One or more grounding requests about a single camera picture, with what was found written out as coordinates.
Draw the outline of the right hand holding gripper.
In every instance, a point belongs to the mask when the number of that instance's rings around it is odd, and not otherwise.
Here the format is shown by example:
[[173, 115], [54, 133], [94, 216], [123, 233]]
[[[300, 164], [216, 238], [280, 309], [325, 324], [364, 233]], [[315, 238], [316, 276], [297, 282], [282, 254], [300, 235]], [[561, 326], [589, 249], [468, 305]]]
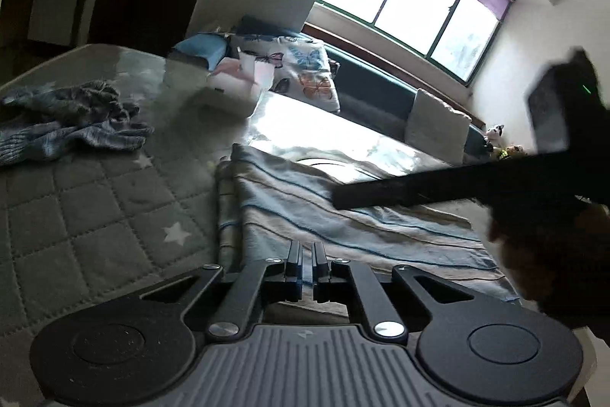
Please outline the right hand holding gripper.
[[577, 197], [497, 200], [488, 238], [517, 289], [566, 327], [609, 340], [609, 211]]

